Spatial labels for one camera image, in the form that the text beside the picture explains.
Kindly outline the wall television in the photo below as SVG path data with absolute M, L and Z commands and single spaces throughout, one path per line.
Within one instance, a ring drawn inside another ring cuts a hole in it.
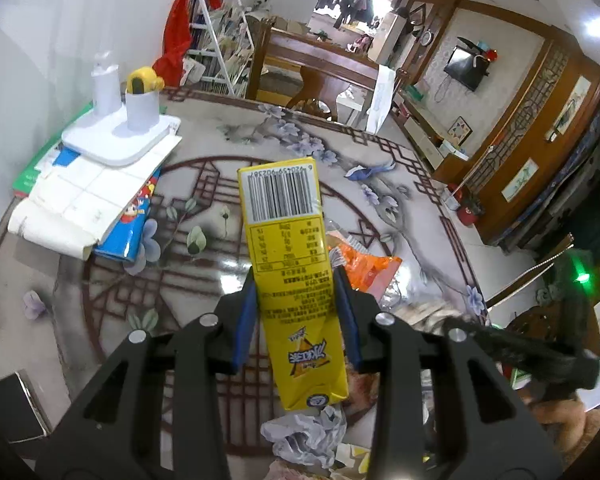
M 475 92 L 488 76 L 491 62 L 482 54 L 456 46 L 443 71 L 471 92 Z

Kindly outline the red cloth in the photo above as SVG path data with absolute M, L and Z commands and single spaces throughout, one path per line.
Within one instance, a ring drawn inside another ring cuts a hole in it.
M 211 10 L 219 9 L 222 0 L 204 0 Z M 178 88 L 183 75 L 183 58 L 193 41 L 189 29 L 192 10 L 190 0 L 174 0 L 166 19 L 162 40 L 162 55 L 152 69 L 161 77 L 166 87 Z

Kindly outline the grey white paper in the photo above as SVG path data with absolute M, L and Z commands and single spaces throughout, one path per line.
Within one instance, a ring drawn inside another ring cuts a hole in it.
M 288 463 L 330 468 L 338 445 L 347 431 L 340 404 L 329 405 L 316 414 L 290 412 L 265 422 L 260 434 L 272 444 L 273 454 Z

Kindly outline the white plastic tray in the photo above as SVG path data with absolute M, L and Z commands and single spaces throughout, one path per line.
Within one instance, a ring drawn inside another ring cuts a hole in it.
M 104 117 L 89 110 L 65 128 L 61 142 L 95 162 L 124 167 L 137 162 L 168 134 L 176 133 L 180 125 L 180 118 L 159 115 L 148 130 L 135 131 L 129 127 L 124 106 Z

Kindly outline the white magazine rack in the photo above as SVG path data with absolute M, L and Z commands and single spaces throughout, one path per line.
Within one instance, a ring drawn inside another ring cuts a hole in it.
M 246 95 L 254 44 L 242 0 L 187 0 L 192 36 L 180 84 L 200 91 Z

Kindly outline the orange plastic bag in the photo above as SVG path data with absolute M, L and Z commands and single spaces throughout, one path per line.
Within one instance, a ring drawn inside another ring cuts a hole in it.
M 328 231 L 326 240 L 332 267 L 343 267 L 353 289 L 381 300 L 396 276 L 402 259 L 374 256 L 351 235 L 344 237 L 339 231 Z

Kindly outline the blue cartoon snack bag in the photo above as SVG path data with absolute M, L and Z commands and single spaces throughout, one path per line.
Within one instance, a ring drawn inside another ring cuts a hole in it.
M 151 175 L 122 212 L 109 235 L 93 249 L 96 256 L 123 263 L 135 261 L 160 172 L 158 168 Z

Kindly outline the white bottle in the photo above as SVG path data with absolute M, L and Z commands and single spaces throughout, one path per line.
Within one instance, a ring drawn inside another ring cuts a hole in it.
M 110 51 L 95 55 L 91 71 L 93 107 L 97 117 L 114 114 L 122 105 L 119 65 Z

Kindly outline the yellow wrapper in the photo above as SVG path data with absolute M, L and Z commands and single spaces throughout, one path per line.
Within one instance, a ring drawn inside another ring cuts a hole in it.
M 335 480 L 365 480 L 370 466 L 370 450 L 349 443 L 338 445 L 329 477 Z

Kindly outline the green book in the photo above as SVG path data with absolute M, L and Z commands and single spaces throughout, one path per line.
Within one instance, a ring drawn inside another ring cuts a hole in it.
M 71 118 L 64 128 L 61 128 L 58 132 L 53 134 L 48 141 L 40 148 L 40 150 L 33 156 L 26 168 L 22 170 L 22 173 L 16 177 L 16 180 L 12 184 L 12 192 L 16 197 L 27 197 L 32 188 L 35 185 L 38 176 L 47 167 L 52 166 L 60 154 L 61 147 L 61 135 L 75 120 L 82 117 L 84 114 L 89 112 L 93 108 L 93 103 L 88 102 L 82 110 L 79 111 L 76 116 Z

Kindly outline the black phone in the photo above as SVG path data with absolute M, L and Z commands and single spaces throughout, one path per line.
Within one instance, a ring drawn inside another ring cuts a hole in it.
M 0 379 L 0 435 L 9 444 L 47 438 L 52 430 L 25 372 Z

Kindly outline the white cup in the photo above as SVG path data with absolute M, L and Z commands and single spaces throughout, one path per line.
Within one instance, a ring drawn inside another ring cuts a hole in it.
M 145 132 L 157 125 L 160 117 L 159 93 L 125 93 L 126 123 L 134 132 Z

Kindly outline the yellow drink carton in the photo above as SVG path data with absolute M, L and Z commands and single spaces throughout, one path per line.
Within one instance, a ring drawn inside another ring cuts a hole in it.
M 238 184 L 280 402 L 287 411 L 338 403 L 349 388 L 316 162 L 245 167 Z

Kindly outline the wooden chair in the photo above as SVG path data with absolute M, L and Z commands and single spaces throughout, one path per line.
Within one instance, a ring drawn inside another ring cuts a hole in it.
M 302 86 L 288 101 L 287 108 L 310 101 L 322 102 L 329 111 L 325 118 L 338 122 L 337 98 L 353 86 L 373 92 L 379 65 L 364 56 L 354 55 L 308 36 L 293 34 L 274 26 L 274 18 L 259 22 L 259 36 L 254 40 L 245 98 L 255 101 L 260 91 L 262 70 L 266 61 L 298 67 Z

